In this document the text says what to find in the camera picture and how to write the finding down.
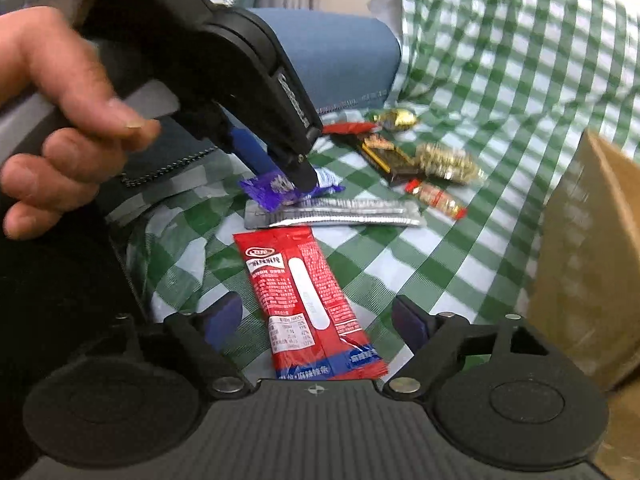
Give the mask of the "person's left hand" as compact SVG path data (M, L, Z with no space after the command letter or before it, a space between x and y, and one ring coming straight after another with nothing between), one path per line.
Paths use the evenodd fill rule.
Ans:
M1 18L1 99L33 84L71 125L52 132L39 155L16 154L1 169L1 189L14 198L3 218L11 240L50 230L62 214L92 201L122 171L130 153L160 134L160 124L122 102L96 50L50 6Z

